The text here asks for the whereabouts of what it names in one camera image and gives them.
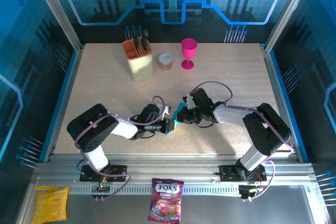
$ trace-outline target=snack bag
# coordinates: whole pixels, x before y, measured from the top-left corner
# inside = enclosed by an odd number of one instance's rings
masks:
[[[183,181],[152,179],[150,221],[180,224]]]

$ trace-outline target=beige container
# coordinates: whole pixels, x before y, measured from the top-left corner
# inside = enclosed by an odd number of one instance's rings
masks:
[[[153,53],[149,42],[149,51],[147,50],[147,52],[143,50],[141,42],[139,42],[138,53],[135,49],[133,39],[124,41],[122,47],[131,69],[132,78],[135,82],[147,81],[154,77]]]

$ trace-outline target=small round container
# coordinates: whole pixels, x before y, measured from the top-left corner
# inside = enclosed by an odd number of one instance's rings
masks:
[[[173,57],[170,54],[161,54],[159,56],[159,65],[163,70],[169,70],[173,66]]]

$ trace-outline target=candy package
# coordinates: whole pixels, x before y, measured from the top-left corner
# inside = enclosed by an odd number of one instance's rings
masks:
[[[183,181],[152,179],[152,202],[148,220],[180,224]]]

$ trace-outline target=glass panel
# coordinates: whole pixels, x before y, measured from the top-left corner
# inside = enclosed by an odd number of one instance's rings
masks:
[[[15,223],[73,48],[44,0],[0,5],[0,223]]]
[[[308,157],[317,175],[334,175],[336,0],[301,0],[274,52]]]
[[[144,28],[151,42],[265,43],[286,1],[60,0],[82,43],[123,42]]]

